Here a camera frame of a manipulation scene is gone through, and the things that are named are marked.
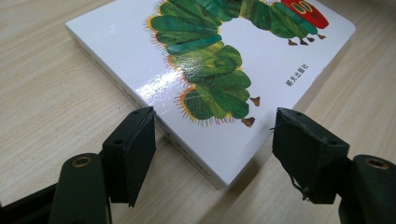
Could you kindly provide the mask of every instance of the picture book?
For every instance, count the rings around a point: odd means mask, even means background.
[[[314,0],[118,0],[66,28],[218,189],[355,31]]]

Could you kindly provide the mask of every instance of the metal screw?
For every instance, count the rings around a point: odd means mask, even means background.
[[[72,166],[79,168],[79,167],[84,167],[86,165],[89,165],[92,162],[91,157],[78,157],[77,159],[73,160]]]
[[[389,165],[384,162],[384,161],[380,161],[374,158],[368,158],[365,160],[367,164],[369,164],[370,166],[376,168],[376,169],[381,169],[381,170],[388,170]]]

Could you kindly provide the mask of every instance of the caterpillar leg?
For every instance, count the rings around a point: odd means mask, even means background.
[[[250,119],[242,119],[241,121],[242,121],[242,123],[244,123],[248,128],[250,128],[250,127],[253,125],[254,120],[256,120],[256,119],[250,118]]]
[[[308,45],[303,39],[300,38],[300,44],[301,45]]]
[[[320,35],[320,34],[318,34],[318,37],[319,37],[319,39],[324,39],[324,38],[326,38],[326,35]]]
[[[293,41],[291,41],[291,40],[289,39],[289,45],[290,45],[290,46],[297,46],[298,44],[294,43]]]
[[[250,100],[251,100],[251,102],[253,102],[253,104],[255,106],[259,106],[260,105],[260,96],[258,96],[256,98],[250,97]]]

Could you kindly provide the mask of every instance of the red caterpillar head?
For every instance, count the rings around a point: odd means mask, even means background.
[[[314,6],[304,0],[281,0],[281,3],[319,29],[324,29],[329,25],[326,18]]]

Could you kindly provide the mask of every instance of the wooden surface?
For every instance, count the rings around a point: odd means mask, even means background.
[[[68,158],[99,152],[135,109],[64,28],[108,2],[0,0],[2,205],[57,182]],[[371,154],[395,163],[396,1],[320,2],[357,30],[302,112],[348,142],[349,158]],[[270,141],[222,190],[158,132],[157,148],[136,207],[112,205],[115,223],[339,223],[339,199],[335,205],[303,202]]]

